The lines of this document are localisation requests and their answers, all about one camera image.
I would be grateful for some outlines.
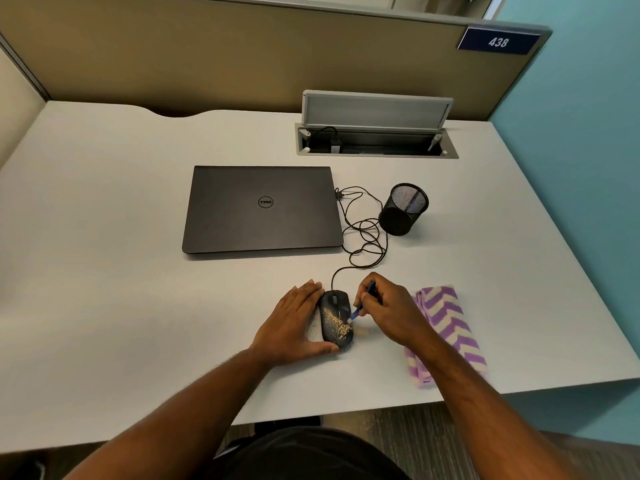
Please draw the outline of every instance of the computer mouse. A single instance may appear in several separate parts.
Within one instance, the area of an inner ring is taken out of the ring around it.
[[[353,341],[349,295],[340,290],[327,291],[318,300],[318,308],[323,339],[345,350]]]

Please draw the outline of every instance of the person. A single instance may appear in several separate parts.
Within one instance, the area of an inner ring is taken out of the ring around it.
[[[366,293],[372,280],[380,300]],[[111,479],[406,479],[372,445],[329,428],[297,426],[248,438],[214,458],[231,422],[272,368],[338,353],[310,342],[309,317],[324,290],[313,280],[293,287],[239,352],[171,397],[149,416],[80,463],[67,480]],[[355,306],[389,339],[427,366],[467,445],[480,478],[584,478],[581,471],[514,411],[432,329],[411,295],[377,273],[360,284]]]

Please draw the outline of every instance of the white desk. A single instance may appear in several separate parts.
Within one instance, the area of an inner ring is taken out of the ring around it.
[[[449,121],[460,160],[298,156],[299,114],[50,102],[0,172],[0,451],[106,440],[251,342],[277,300],[344,253],[182,254],[193,166],[329,165],[431,206],[378,268],[452,283],[498,391],[640,377],[640,361],[491,123]],[[374,207],[354,205],[354,216]],[[365,275],[343,271],[350,296]],[[347,353],[273,371],[236,423],[441,400],[359,319]]]

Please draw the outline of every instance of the blue sign plate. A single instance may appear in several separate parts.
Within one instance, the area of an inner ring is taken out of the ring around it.
[[[540,34],[530,32],[468,27],[458,44],[458,50],[527,55],[539,38]]]

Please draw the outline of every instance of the brown partition panel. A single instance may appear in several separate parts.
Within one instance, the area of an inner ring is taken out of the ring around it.
[[[469,52],[464,19],[303,3],[0,0],[0,33],[55,100],[297,112],[325,89],[453,97],[466,120],[487,119],[549,35],[529,55]]]

